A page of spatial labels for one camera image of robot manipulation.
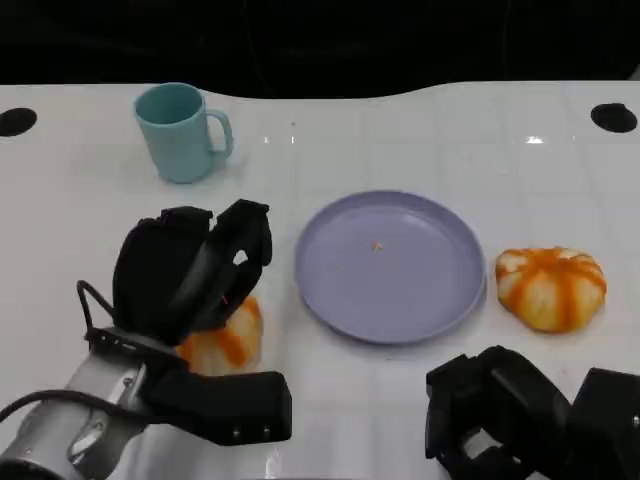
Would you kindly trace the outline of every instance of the white table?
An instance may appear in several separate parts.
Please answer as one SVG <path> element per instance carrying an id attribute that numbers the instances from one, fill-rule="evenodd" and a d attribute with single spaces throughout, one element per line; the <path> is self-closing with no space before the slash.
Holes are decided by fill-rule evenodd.
<path id="1" fill-rule="evenodd" d="M 640 373 L 640 129 L 616 135 L 589 117 L 614 101 L 640 114 L 638 83 L 459 84 L 353 101 L 207 94 L 229 113 L 236 150 L 229 168 L 192 186 L 162 182 L 148 158 L 131 105 L 144 88 L 0 87 L 0 111 L 38 113 L 31 131 L 0 139 L 0 404 L 66 383 L 87 349 L 75 281 L 110 296 L 138 219 L 183 204 L 220 211 L 246 197 L 272 208 L 275 258 L 258 287 L 261 368 L 287 377 L 294 436 L 224 449 L 154 428 L 112 478 L 446 478 L 423 454 L 431 368 L 502 344 L 571 400 L 591 366 Z M 500 307 L 491 276 L 482 312 L 433 341 L 369 347 L 329 332 L 297 295 L 293 246 L 318 208 L 372 188 L 454 209 L 477 230 L 490 271 L 507 247 L 590 252 L 609 282 L 605 308 L 583 332 L 535 334 Z M 19 417 L 0 428 L 0 447 Z"/>

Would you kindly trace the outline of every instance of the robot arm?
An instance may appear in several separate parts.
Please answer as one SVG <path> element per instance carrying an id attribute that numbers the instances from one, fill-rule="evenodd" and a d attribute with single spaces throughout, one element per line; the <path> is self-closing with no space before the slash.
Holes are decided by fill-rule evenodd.
<path id="1" fill-rule="evenodd" d="M 173 349 L 193 331 L 223 327 L 255 286 L 271 260 L 267 210 L 240 200 L 211 231 L 210 212 L 163 211 L 125 240 L 113 307 L 78 282 L 89 356 L 64 390 L 27 395 L 0 412 L 2 421 L 41 402 L 0 455 L 0 478 L 105 479 L 149 424 L 170 424 L 220 445 L 290 438 L 291 395 L 281 374 L 202 377 Z M 236 265 L 240 250 L 247 260 Z M 115 326 L 93 326 L 87 291 Z"/>

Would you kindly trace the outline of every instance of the orange and white pumpkin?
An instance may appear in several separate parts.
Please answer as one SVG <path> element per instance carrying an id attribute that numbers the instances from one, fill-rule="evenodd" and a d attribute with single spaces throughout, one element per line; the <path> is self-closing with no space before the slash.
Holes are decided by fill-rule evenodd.
<path id="1" fill-rule="evenodd" d="M 500 303 L 543 332 L 584 327 L 607 293 L 595 260 L 562 247 L 506 250 L 496 261 L 496 282 Z"/>
<path id="2" fill-rule="evenodd" d="M 247 373 L 260 360 L 262 315 L 255 297 L 247 297 L 225 328 L 194 333 L 177 348 L 189 370 L 216 376 Z"/>

